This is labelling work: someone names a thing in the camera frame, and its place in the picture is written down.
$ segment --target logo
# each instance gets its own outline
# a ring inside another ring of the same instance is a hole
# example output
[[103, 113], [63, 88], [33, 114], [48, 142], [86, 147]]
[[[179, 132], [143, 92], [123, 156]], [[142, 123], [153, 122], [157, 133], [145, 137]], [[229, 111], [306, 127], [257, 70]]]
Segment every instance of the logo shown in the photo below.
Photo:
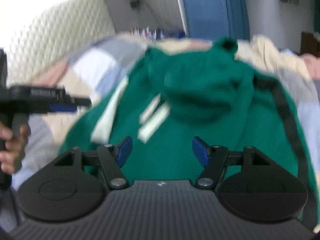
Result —
[[160, 187], [163, 187], [163, 186], [165, 186], [167, 184], [164, 181], [161, 181], [161, 182], [157, 183], [157, 185], [160, 186]]

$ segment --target pink fabric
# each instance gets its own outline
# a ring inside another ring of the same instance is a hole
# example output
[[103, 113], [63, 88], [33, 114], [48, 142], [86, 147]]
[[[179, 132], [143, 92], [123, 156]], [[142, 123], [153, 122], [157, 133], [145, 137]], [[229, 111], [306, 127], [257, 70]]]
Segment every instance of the pink fabric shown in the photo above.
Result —
[[208, 50], [212, 47], [211, 41], [193, 40], [188, 49]]
[[59, 61], [55, 65], [51, 66], [47, 72], [37, 77], [32, 82], [32, 85], [37, 87], [54, 87], [64, 76], [67, 69], [67, 62], [65, 60]]
[[320, 58], [311, 54], [303, 54], [301, 59], [306, 64], [310, 77], [312, 79], [320, 79]]

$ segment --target ribbed black surface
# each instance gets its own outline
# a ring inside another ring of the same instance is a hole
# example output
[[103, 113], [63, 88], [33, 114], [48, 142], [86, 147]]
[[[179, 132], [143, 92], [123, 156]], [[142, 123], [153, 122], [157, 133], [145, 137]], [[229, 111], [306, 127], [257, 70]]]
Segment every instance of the ribbed black surface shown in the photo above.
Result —
[[189, 181], [136, 181], [112, 191], [85, 218], [64, 224], [27, 220], [11, 233], [16, 240], [308, 240], [299, 221], [261, 225], [226, 211], [211, 191]]

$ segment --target patchwork blanket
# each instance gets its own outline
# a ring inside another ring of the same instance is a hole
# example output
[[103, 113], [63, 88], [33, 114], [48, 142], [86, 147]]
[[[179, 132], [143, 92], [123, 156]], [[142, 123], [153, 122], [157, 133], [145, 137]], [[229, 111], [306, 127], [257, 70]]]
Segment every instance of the patchwork blanket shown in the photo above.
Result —
[[[314, 170], [320, 178], [320, 108], [316, 89], [305, 64], [297, 56], [282, 60], [280, 53], [266, 37], [259, 37], [257, 42], [253, 40], [252, 43], [239, 41], [238, 44], [237, 59], [251, 64], [262, 73], [278, 78], [292, 97], [297, 106]], [[75, 51], [66, 60], [49, 68], [48, 72], [34, 78], [33, 84], [64, 86], [70, 94], [90, 96], [95, 105], [130, 72], [148, 45], [157, 46], [168, 54], [207, 50], [211, 47], [210, 42], [188, 39], [149, 44], [143, 39], [121, 34]], [[32, 136], [26, 148], [23, 168], [13, 176], [15, 189], [56, 157], [66, 133], [83, 113], [83, 110], [79, 110], [75, 114], [30, 117]]]

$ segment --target metal screw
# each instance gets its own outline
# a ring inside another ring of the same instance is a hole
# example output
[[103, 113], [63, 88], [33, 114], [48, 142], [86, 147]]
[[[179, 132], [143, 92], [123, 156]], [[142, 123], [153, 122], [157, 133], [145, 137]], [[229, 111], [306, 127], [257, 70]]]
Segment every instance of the metal screw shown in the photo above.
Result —
[[201, 187], [210, 187], [213, 184], [213, 180], [210, 178], [198, 179], [198, 185]]
[[113, 152], [113, 150], [114, 150], [114, 146], [112, 145], [112, 144], [107, 144], [107, 145], [105, 145], [105, 147], [109, 150], [109, 152]]
[[111, 180], [111, 185], [114, 187], [122, 187], [127, 183], [123, 178], [115, 178]]

